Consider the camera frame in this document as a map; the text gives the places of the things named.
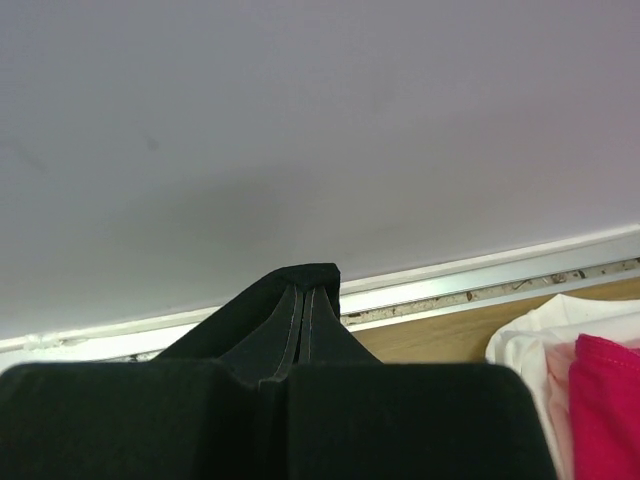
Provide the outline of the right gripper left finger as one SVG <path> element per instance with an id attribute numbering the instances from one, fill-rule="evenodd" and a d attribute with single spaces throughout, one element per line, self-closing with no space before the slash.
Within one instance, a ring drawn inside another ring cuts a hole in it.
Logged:
<path id="1" fill-rule="evenodd" d="M 262 412 L 214 362 L 23 364 L 1 376 L 1 476 L 284 479 Z"/>

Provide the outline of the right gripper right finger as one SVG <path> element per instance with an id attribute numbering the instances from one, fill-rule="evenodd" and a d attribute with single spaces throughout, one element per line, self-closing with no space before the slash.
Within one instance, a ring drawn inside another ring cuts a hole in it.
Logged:
<path id="1" fill-rule="evenodd" d="M 554 479 L 532 396 L 489 364 L 307 365 L 288 386 L 291 479 Z"/>

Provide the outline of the black floral print t-shirt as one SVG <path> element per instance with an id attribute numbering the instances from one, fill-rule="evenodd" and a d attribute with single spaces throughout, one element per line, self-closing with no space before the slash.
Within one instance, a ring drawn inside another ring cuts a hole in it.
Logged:
<path id="1" fill-rule="evenodd" d="M 332 263 L 277 269 L 256 281 L 156 358 L 215 360 L 241 381 L 283 380 L 302 364 L 377 364 L 340 321 Z"/>

